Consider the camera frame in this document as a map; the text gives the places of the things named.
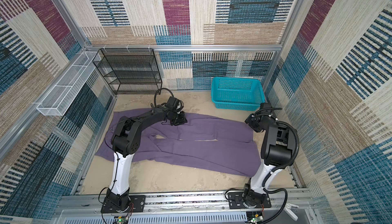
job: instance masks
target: purple pants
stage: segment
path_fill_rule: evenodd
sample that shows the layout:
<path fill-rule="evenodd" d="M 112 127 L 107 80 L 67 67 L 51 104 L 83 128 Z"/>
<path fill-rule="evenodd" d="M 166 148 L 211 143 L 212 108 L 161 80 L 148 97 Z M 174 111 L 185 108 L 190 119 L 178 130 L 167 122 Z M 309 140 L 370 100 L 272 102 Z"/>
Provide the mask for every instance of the purple pants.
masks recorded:
<path fill-rule="evenodd" d="M 114 112 L 113 125 L 123 116 L 140 115 L 149 108 Z M 253 130 L 245 123 L 197 113 L 185 114 L 188 123 L 179 126 L 155 123 L 141 133 L 133 161 L 155 160 L 168 164 L 208 169 L 252 177 L 261 164 Z M 106 134 L 111 146 L 115 126 Z M 97 156 L 114 161 L 113 151 L 101 144 Z"/>

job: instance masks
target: vent grille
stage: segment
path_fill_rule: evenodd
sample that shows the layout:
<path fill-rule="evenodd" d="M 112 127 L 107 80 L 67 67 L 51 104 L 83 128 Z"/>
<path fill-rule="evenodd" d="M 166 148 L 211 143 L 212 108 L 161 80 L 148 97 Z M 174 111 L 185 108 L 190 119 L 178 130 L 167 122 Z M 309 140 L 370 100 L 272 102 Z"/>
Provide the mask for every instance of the vent grille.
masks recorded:
<path fill-rule="evenodd" d="M 117 219 L 105 217 L 107 224 L 113 224 Z M 152 214 L 134 215 L 130 224 L 182 224 L 182 223 L 236 223 L 246 222 L 246 213 L 184 213 L 184 214 Z M 67 217 L 65 224 L 103 224 L 101 217 Z"/>

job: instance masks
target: blue striped pattern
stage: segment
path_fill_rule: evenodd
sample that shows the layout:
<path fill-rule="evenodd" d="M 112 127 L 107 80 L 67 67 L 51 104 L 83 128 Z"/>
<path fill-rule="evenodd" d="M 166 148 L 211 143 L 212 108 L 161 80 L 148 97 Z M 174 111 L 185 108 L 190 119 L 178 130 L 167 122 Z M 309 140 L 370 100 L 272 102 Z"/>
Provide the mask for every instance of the blue striped pattern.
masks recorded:
<path fill-rule="evenodd" d="M 295 44 L 290 49 L 286 61 L 283 63 L 282 74 L 291 90 L 295 93 L 311 65 Z"/>
<path fill-rule="evenodd" d="M 96 79 L 93 75 L 88 83 L 91 84 Z M 44 147 L 41 149 L 31 142 L 26 151 L 27 157 L 21 158 L 18 161 L 20 164 L 14 164 L 20 169 L 13 170 L 23 173 L 23 177 L 18 179 L 18 183 L 10 181 L 13 185 L 2 183 L 1 187 L 13 192 L 10 197 L 2 200 L 5 206 L 1 209 L 1 215 L 51 219 L 61 196 L 71 193 L 111 99 L 110 96 L 107 101 L 99 100 L 88 84 L 82 87 L 57 127 L 52 130 Z M 95 134 L 92 135 L 75 173 L 72 173 L 61 168 L 61 164 L 84 124 Z M 17 173 L 12 173 L 11 177 L 19 177 Z"/>
<path fill-rule="evenodd" d="M 241 65 L 241 70 L 239 72 L 240 77 L 248 77 L 249 72 L 251 71 L 252 67 L 252 60 L 243 60 Z"/>
<path fill-rule="evenodd" d="M 268 67 L 271 61 L 253 61 L 251 69 L 249 71 L 249 76 L 261 77 L 267 74 Z"/>
<path fill-rule="evenodd" d="M 354 45 L 336 72 L 362 98 L 392 77 L 392 10 L 385 9 Z"/>
<path fill-rule="evenodd" d="M 235 77 L 237 70 L 238 60 L 232 60 L 227 62 L 226 77 Z"/>
<path fill-rule="evenodd" d="M 78 42 L 76 42 L 72 47 L 66 52 L 66 57 L 68 60 L 71 60 L 79 51 L 81 50 L 81 46 Z"/>
<path fill-rule="evenodd" d="M 190 35 L 155 36 L 156 44 L 189 45 Z"/>
<path fill-rule="evenodd" d="M 301 141 L 306 142 L 301 147 L 313 172 L 317 174 L 331 167 L 330 156 L 339 157 L 339 149 L 301 89 L 290 99 L 285 111 Z"/>
<path fill-rule="evenodd" d="M 336 164 L 355 198 L 353 201 L 347 199 L 345 204 L 359 204 L 355 209 L 366 213 L 366 217 L 354 217 L 358 222 L 365 218 L 369 223 L 390 223 L 392 220 L 392 162 L 379 147 L 371 145 Z"/>
<path fill-rule="evenodd" d="M 211 89 L 212 77 L 193 77 L 193 89 Z"/>
<path fill-rule="evenodd" d="M 321 217 L 324 223 L 328 224 L 339 224 L 334 212 L 331 209 L 331 205 L 325 196 L 313 198 L 318 210 L 320 211 Z"/>
<path fill-rule="evenodd" d="M 103 26 L 130 25 L 122 0 L 90 0 Z"/>
<path fill-rule="evenodd" d="M 228 62 L 192 62 L 193 77 L 225 77 Z"/>
<path fill-rule="evenodd" d="M 275 67 L 274 73 L 271 76 L 271 80 L 268 83 L 267 89 L 264 91 L 265 97 L 268 97 L 268 94 L 271 92 L 272 86 L 274 85 L 277 75 L 280 73 L 280 68 L 279 66 Z"/>
<path fill-rule="evenodd" d="M 4 93 L 27 68 L 0 43 L 0 94 Z"/>
<path fill-rule="evenodd" d="M 216 0 L 215 23 L 227 23 L 231 0 Z"/>
<path fill-rule="evenodd" d="M 273 22 L 280 0 L 231 0 L 228 23 Z"/>
<path fill-rule="evenodd" d="M 192 52 L 190 51 L 161 51 L 159 52 L 161 62 L 180 62 L 192 61 Z"/>

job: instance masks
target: striped fabric wall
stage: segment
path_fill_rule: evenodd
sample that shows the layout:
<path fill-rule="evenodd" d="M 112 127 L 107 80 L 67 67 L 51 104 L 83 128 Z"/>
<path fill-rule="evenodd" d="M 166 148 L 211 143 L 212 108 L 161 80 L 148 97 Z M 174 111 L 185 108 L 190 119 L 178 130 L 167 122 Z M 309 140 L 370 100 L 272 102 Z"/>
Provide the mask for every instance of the striped fabric wall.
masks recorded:
<path fill-rule="evenodd" d="M 101 44 L 279 44 L 295 0 L 64 0 L 88 41 Z M 263 81 L 270 58 L 158 55 L 163 86 L 210 89 L 211 77 Z"/>
<path fill-rule="evenodd" d="M 305 0 L 266 94 L 324 223 L 392 220 L 392 0 Z"/>
<path fill-rule="evenodd" d="M 0 163 L 0 222 L 49 223 L 69 195 L 112 101 L 97 71 L 64 116 L 39 115 Z"/>
<path fill-rule="evenodd" d="M 261 83 L 274 52 L 155 52 L 162 85 L 172 90 L 211 89 L 213 77 L 256 78 Z"/>
<path fill-rule="evenodd" d="M 0 138 L 80 49 L 51 0 L 0 0 Z"/>

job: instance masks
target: aluminum frame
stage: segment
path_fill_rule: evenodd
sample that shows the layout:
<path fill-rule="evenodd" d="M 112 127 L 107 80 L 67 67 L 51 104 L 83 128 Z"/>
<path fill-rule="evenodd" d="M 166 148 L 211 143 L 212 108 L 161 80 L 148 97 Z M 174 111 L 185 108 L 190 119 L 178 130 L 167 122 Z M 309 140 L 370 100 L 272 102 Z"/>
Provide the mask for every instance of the aluminum frame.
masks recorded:
<path fill-rule="evenodd" d="M 309 223 L 318 224 L 317 207 L 307 188 L 289 188 L 287 202 L 296 204 L 304 209 Z M 189 213 L 236 213 L 246 212 L 250 209 L 230 209 L 228 201 L 224 198 L 225 191 L 197 191 L 197 192 L 168 192 L 168 193 L 132 193 L 130 195 L 145 195 L 145 207 L 142 213 L 133 213 L 134 216 L 151 216 L 160 214 L 189 214 Z M 264 211 L 276 211 L 283 203 L 284 193 L 270 195 L 272 207 Z M 53 215 L 52 223 L 63 223 L 67 217 L 100 217 L 101 203 L 98 195 L 63 196 Z M 105 214 L 104 217 L 118 216 L 118 213 Z"/>
<path fill-rule="evenodd" d="M 155 51 L 280 51 L 281 44 L 243 44 L 243 45 L 92 45 L 86 46 L 88 51 L 99 49 L 127 49 L 127 48 L 149 48 Z"/>

